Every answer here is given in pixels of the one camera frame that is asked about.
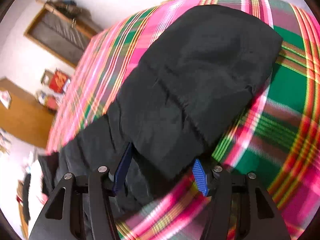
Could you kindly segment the pink green plaid bedsheet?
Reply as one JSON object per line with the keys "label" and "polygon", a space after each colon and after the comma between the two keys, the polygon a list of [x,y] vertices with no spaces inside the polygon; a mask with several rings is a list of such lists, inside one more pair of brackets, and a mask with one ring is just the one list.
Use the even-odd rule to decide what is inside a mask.
{"label": "pink green plaid bedsheet", "polygon": [[[120,239],[204,239],[205,224],[227,239],[319,239],[319,23],[281,0],[173,0],[100,32],[80,59],[51,127],[44,156],[59,152],[102,117],[147,49],[189,9],[220,5],[268,24],[282,38],[263,87],[200,159],[211,195],[191,165],[173,187],[136,211],[118,214]],[[103,187],[113,192],[116,168]]]}

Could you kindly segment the wooden framed window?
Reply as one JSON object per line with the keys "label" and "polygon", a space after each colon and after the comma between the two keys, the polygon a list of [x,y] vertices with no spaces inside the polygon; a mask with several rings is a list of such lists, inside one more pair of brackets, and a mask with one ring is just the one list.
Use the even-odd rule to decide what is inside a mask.
{"label": "wooden framed window", "polygon": [[42,9],[24,36],[72,68],[76,68],[91,38],[103,29],[90,12],[73,0],[36,0]]}

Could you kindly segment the wooden wardrobe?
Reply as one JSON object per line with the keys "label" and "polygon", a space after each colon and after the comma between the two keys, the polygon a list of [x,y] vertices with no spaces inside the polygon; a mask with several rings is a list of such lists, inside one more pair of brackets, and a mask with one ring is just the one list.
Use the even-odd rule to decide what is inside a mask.
{"label": "wooden wardrobe", "polygon": [[1,104],[1,128],[24,142],[46,148],[54,113],[7,78],[1,79],[1,91],[11,96],[9,108]]}

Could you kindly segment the red gift box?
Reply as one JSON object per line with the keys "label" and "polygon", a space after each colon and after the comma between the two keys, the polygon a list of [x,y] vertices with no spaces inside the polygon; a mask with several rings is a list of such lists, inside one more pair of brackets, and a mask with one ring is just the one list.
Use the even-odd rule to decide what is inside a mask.
{"label": "red gift box", "polygon": [[56,69],[55,73],[49,83],[49,88],[53,90],[55,93],[63,93],[63,87],[66,84],[67,80],[69,80],[70,77],[66,73]]}

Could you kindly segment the black padded jacket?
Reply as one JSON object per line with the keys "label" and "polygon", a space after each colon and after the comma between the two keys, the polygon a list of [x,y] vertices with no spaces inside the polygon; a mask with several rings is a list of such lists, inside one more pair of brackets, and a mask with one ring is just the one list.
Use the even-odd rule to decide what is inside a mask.
{"label": "black padded jacket", "polygon": [[166,194],[263,87],[281,43],[268,24],[240,10],[189,9],[147,49],[102,117],[39,158],[48,193],[68,172],[116,168],[132,147],[114,211],[136,211]]}

